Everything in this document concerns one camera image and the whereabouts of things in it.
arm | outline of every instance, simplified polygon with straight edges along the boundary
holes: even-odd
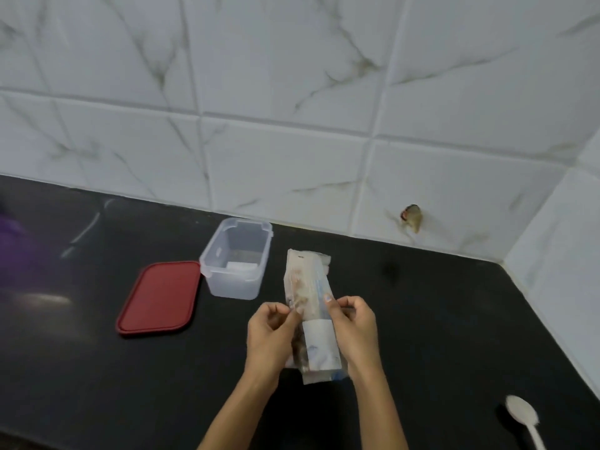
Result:
[[[244,374],[198,450],[248,448],[279,373],[292,354],[292,337],[302,317],[282,303],[263,303],[248,322]]]
[[[375,314],[360,297],[326,296],[325,302],[356,390],[362,448],[408,450],[379,358]]]

food packet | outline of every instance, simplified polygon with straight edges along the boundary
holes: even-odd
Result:
[[[326,276],[330,261],[330,256],[318,252],[287,252],[283,276],[286,302],[302,314],[302,325],[292,340],[293,364],[302,373],[304,385],[347,376],[346,360],[338,348],[333,322],[323,301],[324,295],[332,295]]]

person's right hand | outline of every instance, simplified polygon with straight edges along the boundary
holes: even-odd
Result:
[[[348,374],[356,382],[381,369],[375,314],[360,297],[334,300],[325,296],[325,304],[334,324],[335,337],[348,362]]]

clear plastic container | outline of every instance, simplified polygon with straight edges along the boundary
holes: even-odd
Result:
[[[221,221],[200,256],[200,272],[211,294],[252,300],[265,274],[273,226],[265,221],[228,218]]]

red plastic lid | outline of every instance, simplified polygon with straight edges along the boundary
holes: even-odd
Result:
[[[176,330],[190,321],[200,264],[194,261],[154,263],[138,277],[116,320],[122,335]]]

